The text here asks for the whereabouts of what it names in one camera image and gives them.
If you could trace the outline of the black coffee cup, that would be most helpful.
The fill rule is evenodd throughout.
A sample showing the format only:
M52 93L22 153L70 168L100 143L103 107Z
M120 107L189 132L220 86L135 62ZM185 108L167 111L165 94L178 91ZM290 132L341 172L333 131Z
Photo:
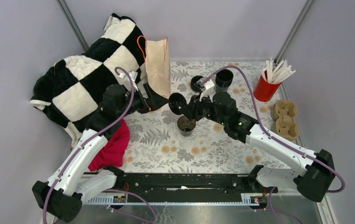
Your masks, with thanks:
M192 135L192 132L195 127L196 121L194 119L188 119L184 115L177 120L177 128L179 130L179 133L184 137Z

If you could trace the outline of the black cup lid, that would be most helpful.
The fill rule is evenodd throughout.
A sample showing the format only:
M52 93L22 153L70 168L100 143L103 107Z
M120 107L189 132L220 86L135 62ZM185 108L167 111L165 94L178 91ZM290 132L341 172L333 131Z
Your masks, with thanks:
M180 109L187 105L185 97L180 93L172 93L169 97L169 108L176 114L181 115Z

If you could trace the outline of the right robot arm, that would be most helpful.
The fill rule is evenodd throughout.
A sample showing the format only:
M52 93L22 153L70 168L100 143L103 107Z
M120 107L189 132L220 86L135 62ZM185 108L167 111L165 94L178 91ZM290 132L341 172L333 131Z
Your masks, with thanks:
M288 166L288 169L262 167L254 172L247 180L253 192L264 187L296 189L307 199L320 203L337 175L330 152L324 149L315 152L273 133L255 118L240 112L236 101L226 92L216 93L212 98L192 96L189 103L183 95L173 93L169 107L189 120L205 118L221 124L230 138L261 149Z

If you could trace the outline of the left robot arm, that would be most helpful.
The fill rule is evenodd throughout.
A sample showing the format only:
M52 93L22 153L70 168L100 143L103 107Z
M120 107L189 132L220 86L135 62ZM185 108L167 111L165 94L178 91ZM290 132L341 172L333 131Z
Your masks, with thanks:
M122 126L122 119L126 115L156 111L168 104L168 99L157 94L148 84L144 85L144 89L146 97L131 86L108 86L73 151L47 181L34 183L32 192L43 210L43 223L47 222L48 214L58 221L71 222L80 212L83 203L100 192L106 189L118 192L123 189L123 177L108 169L83 183L79 183L79 180L98 152Z

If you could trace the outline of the stack of black lids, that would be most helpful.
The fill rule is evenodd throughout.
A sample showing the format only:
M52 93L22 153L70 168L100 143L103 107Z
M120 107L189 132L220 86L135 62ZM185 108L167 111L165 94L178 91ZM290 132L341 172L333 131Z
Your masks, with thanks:
M204 90L203 76L194 76L190 81L190 87L194 92L201 93Z

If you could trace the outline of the peach paper bag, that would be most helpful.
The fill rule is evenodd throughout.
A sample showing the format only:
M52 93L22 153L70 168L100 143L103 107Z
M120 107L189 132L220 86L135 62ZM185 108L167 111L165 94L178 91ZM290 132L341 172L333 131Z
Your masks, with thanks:
M148 83L158 95L168 99L171 95L171 69L168 37L148 41L143 35L137 38L145 61Z

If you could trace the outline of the stack of black cups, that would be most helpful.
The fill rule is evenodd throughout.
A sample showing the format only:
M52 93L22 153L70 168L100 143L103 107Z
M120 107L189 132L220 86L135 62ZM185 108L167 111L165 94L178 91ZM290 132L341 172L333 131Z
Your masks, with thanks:
M215 76L215 92L226 92L232 84L234 74L228 69L219 71Z

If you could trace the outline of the red cloth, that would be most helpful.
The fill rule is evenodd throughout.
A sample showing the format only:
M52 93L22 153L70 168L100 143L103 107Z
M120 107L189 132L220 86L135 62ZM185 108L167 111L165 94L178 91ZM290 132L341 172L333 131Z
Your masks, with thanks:
M121 127L114 133L108 143L97 153L89 164L90 171L96 171L106 166L123 166L123 156L130 140L130 130L125 122L121 120Z

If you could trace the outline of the red cup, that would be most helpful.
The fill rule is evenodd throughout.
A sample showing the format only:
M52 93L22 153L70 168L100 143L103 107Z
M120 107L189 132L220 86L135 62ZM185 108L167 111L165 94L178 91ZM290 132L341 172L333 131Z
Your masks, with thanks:
M268 102L272 99L273 95L278 90L282 83L271 84L266 81L261 75L259 81L253 91L254 97L261 102Z

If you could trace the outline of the black white checkered blanket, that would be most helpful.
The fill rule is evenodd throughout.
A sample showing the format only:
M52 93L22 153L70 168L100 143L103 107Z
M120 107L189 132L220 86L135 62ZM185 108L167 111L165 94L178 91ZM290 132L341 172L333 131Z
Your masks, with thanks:
M85 53L60 60L37 80L30 104L60 125L73 147L106 88L117 83L116 67L136 71L136 83L145 77L141 35L133 19L111 14L104 34Z

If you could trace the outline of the white paper straws bundle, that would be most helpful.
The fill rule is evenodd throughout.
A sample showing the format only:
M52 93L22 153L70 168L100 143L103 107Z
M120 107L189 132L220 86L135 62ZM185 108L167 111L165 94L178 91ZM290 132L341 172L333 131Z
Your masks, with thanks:
M281 84L288 77L292 76L296 71L292 70L292 66L287 60L282 60L278 65L274 66L274 60L266 60L266 67L261 72L261 77L269 84Z

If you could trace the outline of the brown cardboard cup carrier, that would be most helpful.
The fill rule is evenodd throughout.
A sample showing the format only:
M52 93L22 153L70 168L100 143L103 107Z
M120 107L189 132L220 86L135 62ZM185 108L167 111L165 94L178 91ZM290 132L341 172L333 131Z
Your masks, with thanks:
M299 137L299 126L296 122L298 108L291 100L278 100L272 107L271 116L274 119L272 132L294 141Z

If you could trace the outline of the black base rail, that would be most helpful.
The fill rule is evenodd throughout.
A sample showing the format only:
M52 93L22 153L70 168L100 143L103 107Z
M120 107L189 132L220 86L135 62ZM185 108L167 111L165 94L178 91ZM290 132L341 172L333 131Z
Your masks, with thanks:
M129 203L258 204L278 189L262 186L252 175L145 174L117 177L113 190L125 190Z

